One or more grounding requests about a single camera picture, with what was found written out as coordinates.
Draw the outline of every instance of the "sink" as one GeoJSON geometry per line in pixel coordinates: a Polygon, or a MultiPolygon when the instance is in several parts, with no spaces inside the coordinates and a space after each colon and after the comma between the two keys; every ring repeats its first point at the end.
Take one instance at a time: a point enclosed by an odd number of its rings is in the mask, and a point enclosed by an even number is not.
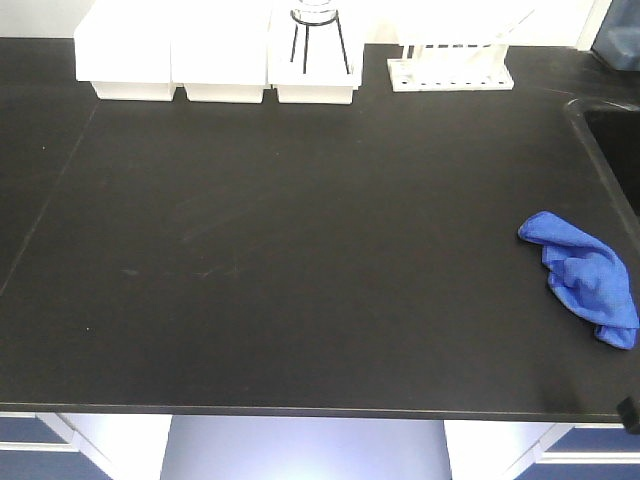
{"type": "Polygon", "coordinates": [[[640,111],[591,110],[585,120],[622,191],[640,216],[640,111]]]}
{"type": "Polygon", "coordinates": [[[640,105],[578,99],[565,110],[640,252],[640,105]]]}

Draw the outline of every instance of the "cabinet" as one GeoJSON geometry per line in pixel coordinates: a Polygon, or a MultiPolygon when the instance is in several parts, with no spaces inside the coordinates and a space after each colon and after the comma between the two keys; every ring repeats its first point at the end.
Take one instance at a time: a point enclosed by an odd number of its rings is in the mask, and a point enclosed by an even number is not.
{"type": "Polygon", "coordinates": [[[453,480],[640,478],[640,436],[615,424],[445,421],[445,430],[453,480]]]}
{"type": "Polygon", "coordinates": [[[0,412],[0,480],[158,480],[171,415],[0,412]]]}

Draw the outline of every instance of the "white plastic bin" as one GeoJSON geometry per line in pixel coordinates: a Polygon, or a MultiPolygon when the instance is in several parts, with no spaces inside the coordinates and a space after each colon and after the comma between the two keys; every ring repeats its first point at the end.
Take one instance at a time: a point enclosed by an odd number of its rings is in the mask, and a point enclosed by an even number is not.
{"type": "Polygon", "coordinates": [[[171,69],[192,101],[260,103],[267,85],[270,2],[180,5],[171,69]]]}
{"type": "Polygon", "coordinates": [[[295,22],[291,18],[291,1],[282,1],[271,17],[269,42],[269,83],[278,90],[282,103],[350,104],[353,91],[362,84],[364,35],[362,25],[353,17],[349,4],[338,2],[338,8],[349,73],[344,65],[336,22],[310,27],[307,73],[303,73],[305,28],[298,28],[296,54],[291,61],[295,22]]]}
{"type": "Polygon", "coordinates": [[[102,99],[173,99],[165,0],[97,0],[74,32],[76,78],[102,99]]]}

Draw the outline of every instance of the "blue cloth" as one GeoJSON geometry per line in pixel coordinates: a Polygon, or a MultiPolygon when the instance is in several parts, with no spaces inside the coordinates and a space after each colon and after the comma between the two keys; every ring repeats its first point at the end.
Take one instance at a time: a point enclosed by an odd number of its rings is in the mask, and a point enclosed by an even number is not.
{"type": "Polygon", "coordinates": [[[639,324],[629,274],[609,246],[550,212],[529,218],[518,235],[543,245],[551,290],[569,310],[597,325],[599,340],[633,348],[639,324]]]}

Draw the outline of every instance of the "blue container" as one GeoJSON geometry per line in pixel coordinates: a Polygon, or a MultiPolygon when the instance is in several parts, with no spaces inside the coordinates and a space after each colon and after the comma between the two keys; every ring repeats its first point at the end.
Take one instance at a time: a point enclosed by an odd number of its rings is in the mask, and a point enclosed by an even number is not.
{"type": "Polygon", "coordinates": [[[593,51],[616,70],[640,71],[640,1],[613,0],[593,51]]]}

